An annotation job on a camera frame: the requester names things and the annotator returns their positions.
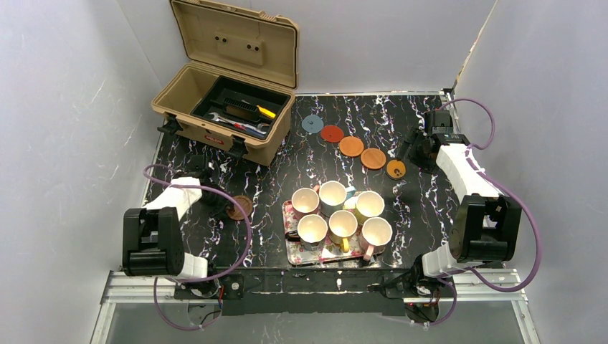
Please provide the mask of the orange printed coaster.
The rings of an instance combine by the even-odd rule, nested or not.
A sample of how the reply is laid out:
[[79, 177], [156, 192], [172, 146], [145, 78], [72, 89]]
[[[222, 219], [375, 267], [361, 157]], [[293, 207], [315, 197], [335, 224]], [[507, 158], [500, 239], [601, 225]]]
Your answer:
[[393, 180], [400, 180], [405, 177], [407, 167], [405, 163], [399, 159], [391, 159], [385, 167], [387, 176]]

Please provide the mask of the light wood coaster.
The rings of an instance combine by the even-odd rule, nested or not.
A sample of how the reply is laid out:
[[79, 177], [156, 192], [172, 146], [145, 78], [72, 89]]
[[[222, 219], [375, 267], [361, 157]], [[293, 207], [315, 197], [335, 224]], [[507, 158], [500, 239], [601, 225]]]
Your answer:
[[386, 155], [378, 148], [367, 148], [361, 153], [360, 160], [365, 168], [379, 170], [386, 164]]

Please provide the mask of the dark walnut wooden coaster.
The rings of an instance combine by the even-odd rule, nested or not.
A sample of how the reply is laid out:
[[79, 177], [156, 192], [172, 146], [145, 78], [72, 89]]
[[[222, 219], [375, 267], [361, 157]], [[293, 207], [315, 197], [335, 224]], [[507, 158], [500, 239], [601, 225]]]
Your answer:
[[230, 204], [225, 210], [227, 216], [234, 221], [242, 221], [245, 218], [250, 217], [253, 211], [252, 200], [244, 195], [234, 196], [234, 200], [242, 208], [242, 211], [234, 204]]

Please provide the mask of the orange wood coaster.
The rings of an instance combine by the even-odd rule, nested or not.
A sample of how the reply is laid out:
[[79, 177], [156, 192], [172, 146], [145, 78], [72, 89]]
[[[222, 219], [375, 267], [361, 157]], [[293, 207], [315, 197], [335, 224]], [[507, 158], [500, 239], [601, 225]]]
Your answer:
[[355, 136], [345, 136], [338, 148], [341, 154], [352, 158], [360, 156], [365, 149], [363, 141]]

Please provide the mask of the tan plastic toolbox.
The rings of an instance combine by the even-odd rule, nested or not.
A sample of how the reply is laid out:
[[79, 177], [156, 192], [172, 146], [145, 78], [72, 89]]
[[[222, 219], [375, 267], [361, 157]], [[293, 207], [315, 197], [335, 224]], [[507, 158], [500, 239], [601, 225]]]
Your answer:
[[[262, 166], [272, 163], [291, 128], [298, 87], [299, 28], [291, 19], [213, 1], [172, 1], [188, 62], [152, 100], [159, 128]], [[191, 115], [219, 77], [290, 96], [265, 139]]]

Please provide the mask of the red coaster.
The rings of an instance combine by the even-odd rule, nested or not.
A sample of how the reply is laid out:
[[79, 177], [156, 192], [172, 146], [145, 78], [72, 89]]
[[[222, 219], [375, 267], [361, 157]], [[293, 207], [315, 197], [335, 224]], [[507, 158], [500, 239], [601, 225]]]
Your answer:
[[344, 138], [344, 132], [337, 125], [326, 125], [320, 131], [320, 136], [329, 143], [339, 143]]

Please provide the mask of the blue grey coaster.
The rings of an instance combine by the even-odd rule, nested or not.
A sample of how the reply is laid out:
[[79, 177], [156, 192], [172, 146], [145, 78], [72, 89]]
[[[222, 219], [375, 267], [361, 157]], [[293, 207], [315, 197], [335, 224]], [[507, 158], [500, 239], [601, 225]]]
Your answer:
[[307, 133], [316, 134], [322, 131], [324, 128], [324, 122], [318, 115], [308, 115], [303, 118], [301, 127]]

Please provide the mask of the floral rectangular tray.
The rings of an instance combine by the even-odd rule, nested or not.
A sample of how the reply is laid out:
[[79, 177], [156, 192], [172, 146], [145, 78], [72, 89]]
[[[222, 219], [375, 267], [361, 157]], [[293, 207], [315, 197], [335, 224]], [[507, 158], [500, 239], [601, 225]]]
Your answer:
[[288, 261], [289, 263], [291, 263], [291, 265], [300, 266], [338, 262], [358, 258], [363, 259], [364, 253], [360, 245], [361, 228], [362, 226], [358, 228], [355, 235], [350, 239], [351, 249], [349, 253], [343, 253], [340, 248], [330, 240], [329, 235], [327, 235], [325, 241], [313, 251], [304, 250], [304, 248], [299, 243], [288, 242], [286, 240], [285, 244]]

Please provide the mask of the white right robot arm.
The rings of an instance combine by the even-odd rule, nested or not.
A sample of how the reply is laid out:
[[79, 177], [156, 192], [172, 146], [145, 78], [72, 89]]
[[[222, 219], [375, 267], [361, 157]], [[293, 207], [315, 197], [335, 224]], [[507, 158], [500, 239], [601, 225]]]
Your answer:
[[454, 132], [447, 110], [424, 114], [424, 127], [409, 131], [398, 156], [407, 158], [423, 173], [442, 171], [452, 184], [459, 206], [448, 241], [419, 255], [403, 284], [412, 289], [434, 292], [440, 277], [491, 262], [513, 258], [522, 208], [479, 175], [470, 141]]

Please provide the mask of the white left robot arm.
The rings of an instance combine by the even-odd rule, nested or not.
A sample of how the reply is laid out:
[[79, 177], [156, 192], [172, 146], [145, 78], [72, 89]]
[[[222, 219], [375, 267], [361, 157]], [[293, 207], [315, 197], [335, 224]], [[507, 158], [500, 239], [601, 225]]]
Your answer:
[[234, 208], [228, 199], [200, 186], [221, 190], [212, 182], [217, 164], [205, 156], [194, 156], [175, 172], [166, 188], [140, 208], [123, 216], [122, 268], [126, 275], [170, 277], [175, 280], [206, 278], [209, 263], [184, 249], [180, 222], [194, 205], [201, 204], [210, 218], [225, 220]]

